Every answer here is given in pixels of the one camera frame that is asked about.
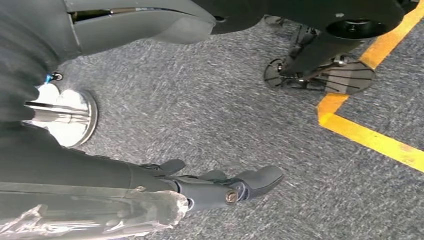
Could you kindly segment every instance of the plastic wrap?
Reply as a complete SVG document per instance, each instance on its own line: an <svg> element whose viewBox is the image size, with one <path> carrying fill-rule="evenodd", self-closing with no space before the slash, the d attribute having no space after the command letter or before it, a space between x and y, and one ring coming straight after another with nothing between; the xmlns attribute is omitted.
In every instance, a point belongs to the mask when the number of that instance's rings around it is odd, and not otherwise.
<svg viewBox="0 0 424 240"><path fill-rule="evenodd" d="M0 239L144 236L172 228L189 209L179 193L143 190L0 182Z"/></svg>

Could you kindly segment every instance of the yellow tape line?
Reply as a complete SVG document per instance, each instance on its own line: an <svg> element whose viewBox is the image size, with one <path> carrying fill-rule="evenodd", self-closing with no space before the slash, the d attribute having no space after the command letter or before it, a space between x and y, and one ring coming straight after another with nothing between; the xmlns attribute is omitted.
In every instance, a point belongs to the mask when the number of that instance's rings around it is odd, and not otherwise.
<svg viewBox="0 0 424 240"><path fill-rule="evenodd" d="M362 54L360 60L375 69L423 17L424 0L421 0L417 8L407 14L397 28L378 37ZM424 173L424 151L336 115L336 111L348 98L348 95L327 94L316 107L319 124L328 130Z"/></svg>

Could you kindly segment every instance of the screw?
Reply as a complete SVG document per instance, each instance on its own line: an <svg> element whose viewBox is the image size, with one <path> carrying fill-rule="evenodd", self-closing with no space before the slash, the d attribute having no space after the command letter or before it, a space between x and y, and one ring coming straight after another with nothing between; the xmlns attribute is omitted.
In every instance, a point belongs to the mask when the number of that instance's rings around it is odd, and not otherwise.
<svg viewBox="0 0 424 240"><path fill-rule="evenodd" d="M357 27L355 25L351 25L350 28L348 29L349 32L356 32L357 31Z"/></svg>
<svg viewBox="0 0 424 240"><path fill-rule="evenodd" d="M278 64L277 70L278 72L281 72L281 70L283 70L283 65L281 63Z"/></svg>
<svg viewBox="0 0 424 240"><path fill-rule="evenodd" d="M227 204L235 204L237 203L238 199L239 194L234 190L228 191L225 195L225 201L227 202Z"/></svg>

